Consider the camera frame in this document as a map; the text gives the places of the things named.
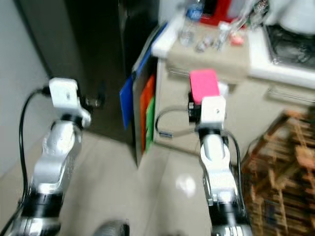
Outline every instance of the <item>gray wall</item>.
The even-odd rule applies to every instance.
[[[12,0],[0,1],[0,177],[19,159],[18,125],[26,96],[48,82]],[[26,151],[46,132],[54,118],[52,103],[33,100],[27,111]]]

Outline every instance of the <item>green folder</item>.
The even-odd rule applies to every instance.
[[[155,97],[153,97],[148,105],[146,111],[146,152],[149,150],[153,142],[154,133],[154,110],[155,110]]]

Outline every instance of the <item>pink object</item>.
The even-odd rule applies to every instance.
[[[220,96],[217,74],[214,70],[194,70],[190,73],[191,94],[195,104],[204,97]]]
[[[230,42],[232,46],[242,46],[244,44],[244,38],[241,35],[234,34],[230,36]]]

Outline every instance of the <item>black cable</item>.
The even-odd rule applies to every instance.
[[[27,97],[27,99],[23,105],[22,112],[21,112],[21,118],[20,118],[20,125],[19,125],[19,149],[20,149],[20,161],[21,161],[22,176],[23,176],[23,194],[22,194],[22,198],[21,198],[15,212],[13,213],[11,218],[8,220],[8,222],[6,223],[4,228],[2,229],[0,236],[5,235],[5,233],[9,229],[12,222],[16,219],[16,217],[20,213],[20,210],[22,209],[22,206],[23,206],[23,204],[24,204],[24,202],[28,196],[29,182],[28,182],[28,175],[27,175],[27,169],[26,169],[26,163],[25,163],[24,141],[23,141],[23,126],[24,126],[24,118],[25,118],[26,109],[27,109],[27,106],[30,103],[31,99],[35,95],[37,95],[39,93],[47,95],[48,92],[47,92],[47,87],[35,89],[33,92],[31,92],[29,94],[29,96]]]
[[[158,122],[163,115],[165,115],[169,112],[187,112],[187,111],[188,111],[188,109],[183,108],[183,107],[169,107],[169,108],[161,111],[160,114],[157,116],[157,119],[155,122],[155,129],[158,132],[158,134],[161,135],[162,137],[176,138],[176,137],[180,137],[180,136],[195,132],[194,129],[187,129],[187,130],[181,130],[181,131],[165,131],[165,130],[160,130],[158,128]]]
[[[240,195],[241,203],[243,206],[243,209],[246,210],[244,198],[243,198],[243,188],[242,188],[242,178],[241,178],[241,153],[240,153],[240,147],[238,146],[238,143],[236,141],[235,136],[227,130],[222,130],[221,132],[227,134],[230,136],[230,138],[233,140],[233,143],[236,148],[236,156],[237,156],[237,182],[238,182],[238,192]]]

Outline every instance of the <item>white countertop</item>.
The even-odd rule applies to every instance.
[[[183,13],[178,13],[153,43],[152,54],[155,57],[167,59],[167,54],[183,24]],[[251,59],[249,76],[315,89],[315,70],[271,63],[262,29],[249,31],[248,37]]]
[[[275,65],[270,61],[267,42],[263,34],[262,29],[248,32],[251,58],[249,75],[315,89],[315,70]]]

